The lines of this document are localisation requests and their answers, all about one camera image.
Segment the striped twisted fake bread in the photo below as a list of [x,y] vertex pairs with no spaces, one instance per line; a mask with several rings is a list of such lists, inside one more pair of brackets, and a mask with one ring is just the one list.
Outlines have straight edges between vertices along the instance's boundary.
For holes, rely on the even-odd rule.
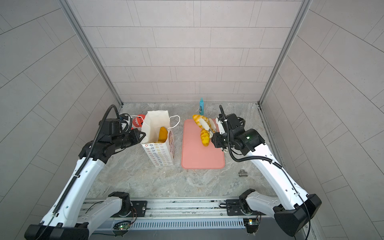
[[199,128],[203,129],[202,125],[199,123],[200,118],[203,118],[204,120],[206,120],[210,124],[209,119],[207,117],[201,116],[201,115],[193,115],[193,120]]

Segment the braided fake bread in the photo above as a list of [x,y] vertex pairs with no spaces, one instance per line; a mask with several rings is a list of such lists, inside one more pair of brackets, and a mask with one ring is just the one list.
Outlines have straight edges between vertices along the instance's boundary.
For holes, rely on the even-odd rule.
[[201,130],[201,133],[200,133],[200,137],[201,137],[201,141],[202,141],[202,144],[204,147],[208,147],[209,144],[210,144],[210,132],[205,130],[205,129],[202,129]]

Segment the white printed paper bag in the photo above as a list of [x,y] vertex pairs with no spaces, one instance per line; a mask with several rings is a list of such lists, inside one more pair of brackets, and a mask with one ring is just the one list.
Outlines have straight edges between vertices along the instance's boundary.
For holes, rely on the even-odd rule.
[[[174,164],[173,129],[179,125],[180,121],[180,116],[170,116],[168,111],[147,112],[142,126],[142,132],[146,133],[146,136],[141,144],[155,167],[168,167]],[[168,129],[168,138],[165,143],[157,143],[161,127]]]

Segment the long loaf fake bread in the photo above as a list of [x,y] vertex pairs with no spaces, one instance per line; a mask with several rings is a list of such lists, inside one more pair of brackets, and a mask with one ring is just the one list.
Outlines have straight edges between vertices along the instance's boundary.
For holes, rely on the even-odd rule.
[[159,130],[159,137],[157,143],[165,143],[168,138],[168,129],[165,127],[161,127]]

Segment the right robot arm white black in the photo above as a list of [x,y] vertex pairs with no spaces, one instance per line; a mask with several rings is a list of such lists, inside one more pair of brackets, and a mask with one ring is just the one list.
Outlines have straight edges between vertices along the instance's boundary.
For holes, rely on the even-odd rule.
[[215,148],[228,151],[237,163],[252,162],[276,193],[276,197],[268,197],[248,189],[239,196],[237,207],[244,215],[258,214],[254,224],[251,218],[245,220],[249,234],[258,231],[263,215],[273,218],[290,237],[295,237],[305,226],[311,226],[321,199],[316,194],[308,194],[293,180],[259,132],[245,129],[245,119],[221,113],[215,120],[201,115],[194,115],[193,120],[202,130],[204,144],[212,143]]

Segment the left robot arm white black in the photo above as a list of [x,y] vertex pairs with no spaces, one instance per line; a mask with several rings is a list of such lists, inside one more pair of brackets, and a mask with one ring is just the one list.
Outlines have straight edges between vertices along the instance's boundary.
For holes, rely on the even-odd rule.
[[145,136],[145,133],[133,129],[127,134],[103,136],[87,143],[59,198],[39,224],[29,225],[25,239],[87,240],[108,218],[132,214],[130,195],[125,192],[113,192],[83,215],[80,215],[80,210],[94,180],[116,150],[134,146]]

